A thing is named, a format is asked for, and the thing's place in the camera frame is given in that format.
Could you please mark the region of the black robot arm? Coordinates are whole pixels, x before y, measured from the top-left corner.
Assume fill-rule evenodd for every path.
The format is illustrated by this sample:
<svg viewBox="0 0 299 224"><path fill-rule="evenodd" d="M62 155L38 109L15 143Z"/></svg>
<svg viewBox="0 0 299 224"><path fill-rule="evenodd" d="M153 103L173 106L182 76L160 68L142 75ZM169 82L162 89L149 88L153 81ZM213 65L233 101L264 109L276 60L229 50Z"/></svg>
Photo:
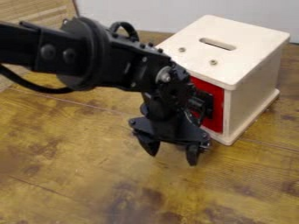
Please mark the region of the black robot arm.
<svg viewBox="0 0 299 224"><path fill-rule="evenodd" d="M105 27L74 17L57 30L23 21L0 22L0 74L48 94L97 87L138 92L142 115L128 125L152 156L161 142L178 144L194 166L210 145L201 122L210 116L212 95L194 87L189 73L162 49L140 42L128 22Z"/></svg>

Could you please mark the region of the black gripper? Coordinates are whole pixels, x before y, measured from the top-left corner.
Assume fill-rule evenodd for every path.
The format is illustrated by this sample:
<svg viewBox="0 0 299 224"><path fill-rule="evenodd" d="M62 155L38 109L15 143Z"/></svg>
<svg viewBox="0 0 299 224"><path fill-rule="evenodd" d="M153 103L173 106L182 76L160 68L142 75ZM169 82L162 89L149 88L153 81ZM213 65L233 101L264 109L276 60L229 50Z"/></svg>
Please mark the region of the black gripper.
<svg viewBox="0 0 299 224"><path fill-rule="evenodd" d="M192 123L186 109L170 108L160 100L149 100L142 102L140 113L140 117L128 120L128 125L144 151L153 157L161 142L181 145L188 165L194 166L200 154L210 147L210 136Z"/></svg>

